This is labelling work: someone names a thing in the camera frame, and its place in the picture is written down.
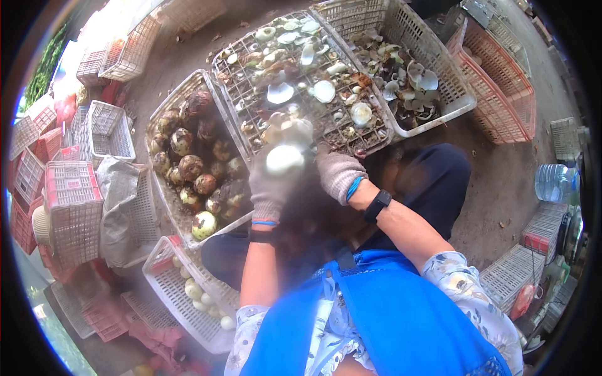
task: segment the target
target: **blue apron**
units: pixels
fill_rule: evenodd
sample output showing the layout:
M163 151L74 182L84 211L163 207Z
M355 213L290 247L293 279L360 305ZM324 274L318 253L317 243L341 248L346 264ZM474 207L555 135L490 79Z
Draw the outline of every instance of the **blue apron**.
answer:
M278 299L240 375L303 375L321 281L331 274L379 376L511 376L495 347L401 252L367 250L355 262L346 270L329 262Z

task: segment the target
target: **woman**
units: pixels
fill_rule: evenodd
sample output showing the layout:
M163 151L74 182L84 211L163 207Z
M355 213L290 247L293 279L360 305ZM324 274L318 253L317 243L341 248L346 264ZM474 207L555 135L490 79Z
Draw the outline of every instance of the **woman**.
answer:
M522 374L514 325L485 294L478 271L446 240L470 178L460 151L440 144L406 156L402 204L389 202L355 158L320 146L324 190L341 205L365 211L380 231L359 253L339 252L303 281L296 264L278 265L271 245L300 174L271 177L264 158L254 161L249 179L250 236L216 236L203 248L210 272L234 288L240 284L225 375ZM290 286L285 294L279 280Z

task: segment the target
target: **glove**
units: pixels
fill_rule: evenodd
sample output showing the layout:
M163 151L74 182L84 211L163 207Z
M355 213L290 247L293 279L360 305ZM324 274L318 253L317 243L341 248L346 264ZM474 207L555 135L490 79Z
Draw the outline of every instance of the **glove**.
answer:
M277 225L284 204L293 192L301 177L302 170L295 168L283 176L272 176L267 173L265 159L272 147L265 147L255 156L249 175L251 202L253 211L252 223Z
M318 145L318 154L315 157L320 172L322 188L332 198L347 206L347 192L358 177L368 178L366 169L354 157L330 153L330 146L326 143Z

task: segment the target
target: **blue rubber band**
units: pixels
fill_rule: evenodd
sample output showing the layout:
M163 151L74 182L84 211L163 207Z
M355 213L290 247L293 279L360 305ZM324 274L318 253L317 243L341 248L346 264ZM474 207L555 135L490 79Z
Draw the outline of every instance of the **blue rubber band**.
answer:
M577 179L580 179L580 173L581 171L577 170L575 175L573 175L573 179L571 180L571 188L573 189L573 191L577 190Z
M347 191L347 201L349 201L349 199L351 198L351 196L353 196L353 194L355 193L355 190L358 189L359 182L363 178L364 178L363 176L358 176L358 177L355 178L355 180L353 181L353 183L349 187L349 190Z
M251 221L251 224L267 224L268 226L277 225L277 223L274 221Z

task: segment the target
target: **plastic water bottle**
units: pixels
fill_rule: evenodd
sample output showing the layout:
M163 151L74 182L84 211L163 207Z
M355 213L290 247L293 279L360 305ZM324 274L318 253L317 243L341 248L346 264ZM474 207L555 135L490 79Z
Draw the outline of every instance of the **plastic water bottle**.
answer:
M542 201L567 203L579 191L579 171L563 164L542 164L535 171L535 194Z

